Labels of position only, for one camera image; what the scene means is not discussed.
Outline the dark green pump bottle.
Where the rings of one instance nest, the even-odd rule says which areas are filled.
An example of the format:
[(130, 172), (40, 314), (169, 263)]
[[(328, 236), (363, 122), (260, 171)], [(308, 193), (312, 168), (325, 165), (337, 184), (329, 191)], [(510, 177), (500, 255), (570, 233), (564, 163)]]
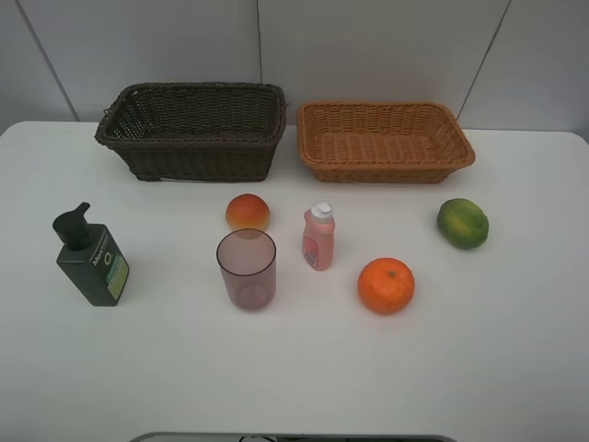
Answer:
[(87, 222), (89, 208), (82, 202), (53, 221), (52, 228), (63, 243), (56, 263), (91, 305), (114, 307), (130, 266), (106, 225)]

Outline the translucent purple plastic cup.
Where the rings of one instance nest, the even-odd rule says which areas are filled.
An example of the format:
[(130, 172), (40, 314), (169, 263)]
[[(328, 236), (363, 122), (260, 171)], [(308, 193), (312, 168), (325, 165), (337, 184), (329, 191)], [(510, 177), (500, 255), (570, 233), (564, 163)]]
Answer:
[(276, 293), (277, 248), (264, 231), (242, 228), (226, 235), (216, 249), (216, 260), (231, 302), (257, 311)]

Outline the orange-red bun toy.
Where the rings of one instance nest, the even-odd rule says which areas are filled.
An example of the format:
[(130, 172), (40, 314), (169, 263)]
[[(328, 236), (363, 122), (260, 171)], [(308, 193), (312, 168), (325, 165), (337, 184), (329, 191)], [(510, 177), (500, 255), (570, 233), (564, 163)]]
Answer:
[(265, 231), (270, 223), (269, 206), (258, 195), (244, 193), (235, 197), (227, 206), (225, 221), (231, 230), (254, 228)]

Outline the orange tangerine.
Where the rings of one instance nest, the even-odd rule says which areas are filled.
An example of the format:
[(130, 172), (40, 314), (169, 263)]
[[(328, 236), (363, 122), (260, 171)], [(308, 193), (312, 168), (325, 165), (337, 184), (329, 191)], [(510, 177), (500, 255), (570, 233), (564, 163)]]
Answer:
[(362, 303), (380, 315), (390, 315), (404, 309), (415, 292), (411, 269), (394, 258), (379, 258), (365, 265), (357, 281)]

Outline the pink dish soap bottle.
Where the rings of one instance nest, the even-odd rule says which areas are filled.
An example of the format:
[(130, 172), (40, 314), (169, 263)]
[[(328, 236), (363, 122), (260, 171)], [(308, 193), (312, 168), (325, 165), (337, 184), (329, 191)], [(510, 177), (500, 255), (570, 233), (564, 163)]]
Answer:
[(302, 252), (307, 264), (316, 271), (325, 271), (334, 251), (335, 220), (328, 203), (313, 205), (304, 214), (305, 228)]

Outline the green lime fruit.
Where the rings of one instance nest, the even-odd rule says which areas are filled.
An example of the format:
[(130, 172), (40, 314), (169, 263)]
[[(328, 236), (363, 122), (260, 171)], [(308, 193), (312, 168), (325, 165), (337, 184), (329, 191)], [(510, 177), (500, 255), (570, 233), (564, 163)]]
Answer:
[(436, 225), (441, 235), (461, 250), (473, 250), (484, 244), (490, 228), (482, 209), (464, 198), (444, 202), (438, 211)]

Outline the orange wicker basket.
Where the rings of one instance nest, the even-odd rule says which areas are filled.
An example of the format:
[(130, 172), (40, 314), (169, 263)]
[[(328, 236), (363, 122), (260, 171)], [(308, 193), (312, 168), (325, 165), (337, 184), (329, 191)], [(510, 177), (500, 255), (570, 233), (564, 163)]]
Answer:
[(476, 158), (455, 116), (430, 102), (311, 102), (296, 130), (300, 158), (325, 182), (434, 184)]

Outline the dark brown wicker basket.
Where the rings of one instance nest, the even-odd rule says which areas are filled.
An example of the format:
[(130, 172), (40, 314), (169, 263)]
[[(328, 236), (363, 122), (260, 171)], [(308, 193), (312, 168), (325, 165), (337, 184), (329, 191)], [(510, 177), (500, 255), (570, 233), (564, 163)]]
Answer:
[(95, 139), (138, 180), (258, 182), (285, 126), (285, 95), (274, 85), (140, 83), (105, 110)]

